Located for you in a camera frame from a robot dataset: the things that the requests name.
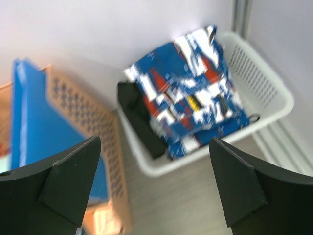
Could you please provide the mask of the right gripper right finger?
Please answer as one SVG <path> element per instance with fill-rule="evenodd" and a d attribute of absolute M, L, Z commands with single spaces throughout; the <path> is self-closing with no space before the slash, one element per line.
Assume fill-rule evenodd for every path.
<path fill-rule="evenodd" d="M 313 178 L 214 138 L 210 159 L 226 224 L 234 235 L 311 235 Z"/>

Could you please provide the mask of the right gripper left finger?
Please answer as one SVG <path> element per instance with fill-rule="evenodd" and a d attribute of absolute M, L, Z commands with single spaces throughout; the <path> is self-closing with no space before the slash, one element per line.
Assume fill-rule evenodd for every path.
<path fill-rule="evenodd" d="M 74 235 L 101 152 L 99 137 L 0 175 L 2 235 Z"/>

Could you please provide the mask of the black trousers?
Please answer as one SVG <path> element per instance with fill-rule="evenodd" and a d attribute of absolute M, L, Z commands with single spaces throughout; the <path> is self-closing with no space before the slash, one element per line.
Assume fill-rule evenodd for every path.
<path fill-rule="evenodd" d="M 150 153 L 152 159 L 157 159 L 165 154 L 167 144 L 150 127 L 150 115 L 139 86 L 130 82 L 118 82 L 117 98 L 131 127 Z"/>

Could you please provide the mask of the blue patterned garment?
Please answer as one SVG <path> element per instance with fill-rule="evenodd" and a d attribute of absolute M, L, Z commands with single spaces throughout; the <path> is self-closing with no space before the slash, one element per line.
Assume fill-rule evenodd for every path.
<path fill-rule="evenodd" d="M 216 31 L 211 24 L 177 37 L 123 71 L 172 160 L 250 125 Z"/>

